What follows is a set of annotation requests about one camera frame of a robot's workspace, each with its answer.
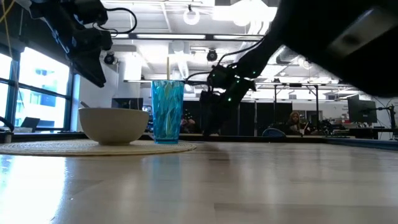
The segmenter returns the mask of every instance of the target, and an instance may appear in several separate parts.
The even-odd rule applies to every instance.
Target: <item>round placemat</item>
[[[134,141],[128,146],[100,146],[91,140],[41,141],[0,144],[0,154],[27,156],[126,156],[191,151],[195,145]]]

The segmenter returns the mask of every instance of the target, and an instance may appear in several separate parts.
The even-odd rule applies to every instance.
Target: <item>table surface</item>
[[[398,154],[204,143],[180,154],[0,155],[0,223],[398,223]]]

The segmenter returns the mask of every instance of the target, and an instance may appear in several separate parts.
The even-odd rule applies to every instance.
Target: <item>window frame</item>
[[[6,115],[5,118],[10,121],[12,124],[15,124],[15,115],[17,111],[17,96],[18,91],[16,90],[16,82],[12,79],[14,76],[19,80],[19,70],[21,65],[21,53],[20,51],[16,51],[12,49],[12,60],[11,60],[11,69],[9,79],[0,78],[0,83],[7,84],[8,88],[8,96],[6,103]],[[9,49],[6,45],[0,44],[0,54],[6,55],[10,57]],[[37,93],[43,93],[50,96],[61,97],[65,99],[65,111],[64,111],[64,119],[63,119],[63,128],[36,128],[36,131],[69,131],[70,130],[70,120],[72,115],[72,93],[73,93],[73,73],[69,71],[68,83],[67,83],[67,94],[59,94],[54,91],[45,90],[42,88],[38,88],[31,85],[26,85],[23,83],[19,83],[19,88],[35,91]]]

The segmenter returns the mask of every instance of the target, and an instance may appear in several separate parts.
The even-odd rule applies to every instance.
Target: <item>blue plastic cup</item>
[[[177,144],[180,136],[184,83],[175,80],[152,82],[152,115],[156,144]]]

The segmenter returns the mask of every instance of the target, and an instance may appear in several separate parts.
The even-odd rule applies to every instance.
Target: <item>white bowl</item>
[[[102,145],[127,145],[141,137],[149,113],[121,108],[80,108],[85,134]]]

